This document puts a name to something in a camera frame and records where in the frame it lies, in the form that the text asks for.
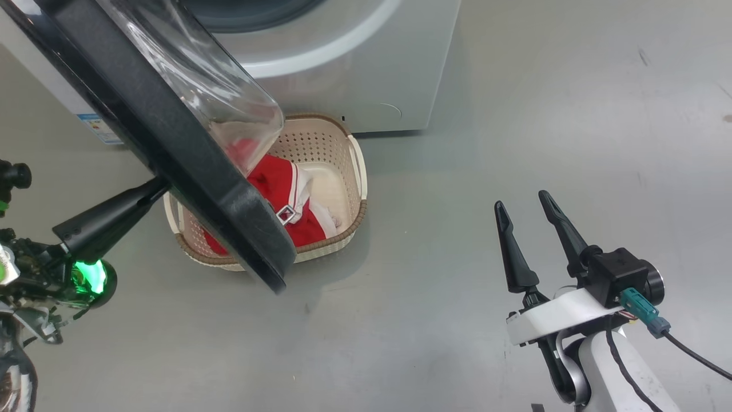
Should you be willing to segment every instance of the connector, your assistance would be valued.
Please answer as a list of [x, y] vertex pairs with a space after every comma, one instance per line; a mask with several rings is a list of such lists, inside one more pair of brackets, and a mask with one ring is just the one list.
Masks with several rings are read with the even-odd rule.
[[656, 339], [662, 338], [663, 332], [671, 329], [671, 324], [658, 315], [658, 309], [634, 287], [620, 292], [620, 304], [628, 312], [638, 317]]

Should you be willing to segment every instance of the washing machine drum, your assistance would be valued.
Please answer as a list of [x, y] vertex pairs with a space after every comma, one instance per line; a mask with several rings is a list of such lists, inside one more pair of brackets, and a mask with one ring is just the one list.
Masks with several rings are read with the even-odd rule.
[[311, 11], [324, 0], [184, 0], [198, 20], [214, 33], [269, 29]]

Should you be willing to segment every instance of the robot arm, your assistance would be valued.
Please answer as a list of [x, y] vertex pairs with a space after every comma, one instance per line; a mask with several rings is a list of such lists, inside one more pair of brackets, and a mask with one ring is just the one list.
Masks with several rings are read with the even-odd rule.
[[[10, 191], [30, 185], [27, 165], [0, 160], [0, 217]], [[112, 298], [117, 276], [102, 257], [168, 187], [156, 177], [82, 212], [53, 228], [56, 245], [0, 229], [0, 377], [9, 384], [0, 388], [0, 412], [34, 410], [37, 376], [23, 348], [36, 339], [61, 344], [63, 326]], [[60, 315], [69, 311], [76, 312]], [[31, 338], [22, 341], [21, 331]]]
[[[548, 192], [541, 191], [539, 199], [556, 228], [569, 261], [567, 271], [577, 279], [578, 288], [553, 300], [539, 292], [539, 278], [523, 258], [505, 206], [497, 202], [496, 224], [508, 288], [524, 294], [523, 309], [511, 312], [507, 319], [511, 343], [537, 344], [557, 395], [578, 411], [678, 411], [621, 332], [629, 321], [619, 314], [624, 310], [622, 294], [641, 290], [641, 299], [651, 306], [659, 304], [664, 297], [659, 272], [626, 249], [606, 254], [597, 246], [587, 246]], [[629, 383], [618, 359], [639, 387]], [[647, 394], [658, 409], [649, 406], [638, 392]]]

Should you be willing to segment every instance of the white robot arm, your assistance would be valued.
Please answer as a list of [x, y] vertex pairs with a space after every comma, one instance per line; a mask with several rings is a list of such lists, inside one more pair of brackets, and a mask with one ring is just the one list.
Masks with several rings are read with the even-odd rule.
[[656, 338], [666, 337], [707, 367], [732, 380], [732, 375], [681, 345], [671, 325], [658, 316], [663, 279], [651, 263], [620, 248], [603, 253], [588, 246], [547, 191], [539, 192], [547, 219], [556, 228], [569, 275], [577, 289], [556, 299], [537, 289], [539, 278], [523, 258], [513, 236], [513, 223], [501, 202], [496, 225], [506, 281], [511, 293], [523, 293], [523, 309], [506, 319], [511, 343], [536, 344], [557, 395], [576, 411], [674, 412], [679, 407], [656, 375], [625, 338], [622, 326], [637, 317]]

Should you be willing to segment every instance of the washing machine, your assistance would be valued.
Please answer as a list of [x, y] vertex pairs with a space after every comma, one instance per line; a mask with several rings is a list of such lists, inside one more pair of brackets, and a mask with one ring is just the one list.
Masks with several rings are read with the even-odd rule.
[[[182, 0], [287, 114], [426, 128], [460, 0]], [[120, 140], [0, 12], [0, 41], [103, 142]]]

